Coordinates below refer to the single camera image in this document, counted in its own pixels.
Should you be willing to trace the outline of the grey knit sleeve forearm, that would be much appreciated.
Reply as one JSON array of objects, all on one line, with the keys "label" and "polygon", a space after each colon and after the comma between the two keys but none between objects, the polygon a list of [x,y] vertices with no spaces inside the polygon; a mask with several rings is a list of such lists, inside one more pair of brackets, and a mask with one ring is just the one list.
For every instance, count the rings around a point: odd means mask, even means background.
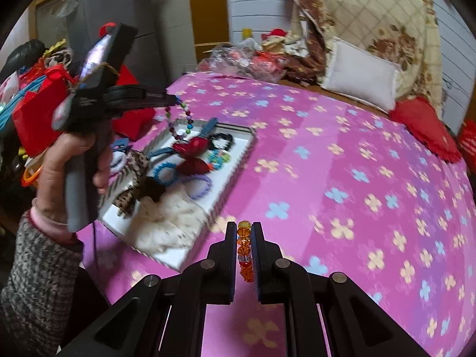
[{"label": "grey knit sleeve forearm", "polygon": [[33,205],[20,220],[1,289],[1,355],[54,356],[65,332],[83,243]]}]

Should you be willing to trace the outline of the left hand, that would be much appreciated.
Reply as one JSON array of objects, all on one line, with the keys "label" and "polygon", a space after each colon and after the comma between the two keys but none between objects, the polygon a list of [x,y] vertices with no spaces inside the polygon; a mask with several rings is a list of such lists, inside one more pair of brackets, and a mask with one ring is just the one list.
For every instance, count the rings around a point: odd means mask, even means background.
[{"label": "left hand", "polygon": [[[47,218],[58,223],[66,223],[65,174],[66,164],[75,156],[90,150],[95,142],[94,134],[64,133],[50,147],[43,161],[39,185],[36,193],[36,207]],[[108,137],[105,149],[98,156],[97,171],[92,184],[98,194],[106,193],[112,161],[112,137]]]}]

